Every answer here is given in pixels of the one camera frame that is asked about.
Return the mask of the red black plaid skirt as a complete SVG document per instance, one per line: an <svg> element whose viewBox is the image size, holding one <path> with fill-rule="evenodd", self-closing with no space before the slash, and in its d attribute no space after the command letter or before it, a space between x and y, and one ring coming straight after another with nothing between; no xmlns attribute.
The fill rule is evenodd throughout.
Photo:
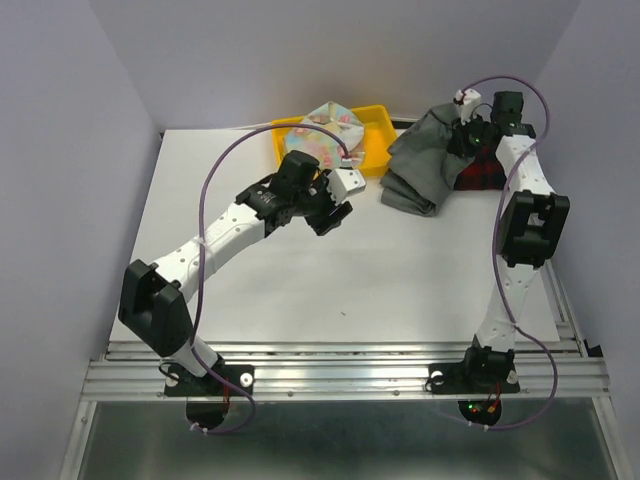
<svg viewBox="0 0 640 480"><path fill-rule="evenodd" d="M495 151L483 148L473 162L458 174L454 183L457 191L502 190L506 183L505 170Z"/></svg>

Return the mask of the grey skirt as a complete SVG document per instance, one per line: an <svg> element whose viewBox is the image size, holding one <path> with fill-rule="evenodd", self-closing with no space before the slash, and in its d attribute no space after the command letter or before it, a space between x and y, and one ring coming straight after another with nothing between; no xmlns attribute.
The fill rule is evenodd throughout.
<svg viewBox="0 0 640 480"><path fill-rule="evenodd" d="M432 107L392 143L388 170L380 180L384 205L421 217L438 214L458 175L474 161L447 151L457 119L451 103Z"/></svg>

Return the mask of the pastel patterned cloth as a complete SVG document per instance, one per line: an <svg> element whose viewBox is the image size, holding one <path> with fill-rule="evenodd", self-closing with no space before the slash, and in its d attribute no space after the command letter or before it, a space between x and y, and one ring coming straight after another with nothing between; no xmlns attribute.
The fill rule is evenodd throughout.
<svg viewBox="0 0 640 480"><path fill-rule="evenodd" d="M284 136L284 151L296 150L316 158L321 169L359 168L365 159L365 125L348 108L329 101L307 114Z"/></svg>

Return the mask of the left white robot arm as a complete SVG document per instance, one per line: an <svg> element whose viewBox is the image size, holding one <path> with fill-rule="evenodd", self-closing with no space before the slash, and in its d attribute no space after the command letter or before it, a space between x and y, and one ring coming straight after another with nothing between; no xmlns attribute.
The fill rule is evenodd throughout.
<svg viewBox="0 0 640 480"><path fill-rule="evenodd" d="M286 154L276 172L243 190L211 224L201 222L195 237L150 263L130 263L118 320L159 357L177 363L199 393L227 388L250 397L250 387L224 376L222 356L197 334L206 280L296 217L326 235L351 213L350 197L365 188L357 170L321 169L306 153ZM191 299L195 314L188 309Z"/></svg>

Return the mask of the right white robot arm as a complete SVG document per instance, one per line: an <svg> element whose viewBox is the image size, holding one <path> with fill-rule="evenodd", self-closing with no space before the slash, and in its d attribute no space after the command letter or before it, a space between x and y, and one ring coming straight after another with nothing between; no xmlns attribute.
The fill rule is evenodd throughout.
<svg viewBox="0 0 640 480"><path fill-rule="evenodd" d="M531 283L556 251L570 200L543 173L534 128L522 121L522 93L496 93L489 119L478 114L482 99L474 89L458 91L453 103L459 117L448 151L493 151L506 182L493 227L495 286L487 312L460 362L431 366L430 388L436 394L516 393L518 319Z"/></svg>

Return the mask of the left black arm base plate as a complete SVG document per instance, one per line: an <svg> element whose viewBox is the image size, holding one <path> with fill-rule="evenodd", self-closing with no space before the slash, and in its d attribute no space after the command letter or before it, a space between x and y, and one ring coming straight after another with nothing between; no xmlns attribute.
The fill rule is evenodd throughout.
<svg viewBox="0 0 640 480"><path fill-rule="evenodd" d="M176 362L163 361L158 366L158 370L165 377L164 395L167 397L239 396L239 393L223 385L208 373L203 377L196 377ZM222 364L215 366L213 370L227 382L249 394L253 393L255 368L252 365Z"/></svg>

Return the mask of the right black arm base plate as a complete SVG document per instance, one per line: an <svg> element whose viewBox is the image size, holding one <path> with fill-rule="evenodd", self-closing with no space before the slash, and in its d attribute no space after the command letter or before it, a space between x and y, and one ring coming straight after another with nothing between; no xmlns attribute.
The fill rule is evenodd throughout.
<svg viewBox="0 0 640 480"><path fill-rule="evenodd" d="M427 366L427 390L435 395L516 394L520 384L510 384L493 373L466 368L462 362L431 363Z"/></svg>

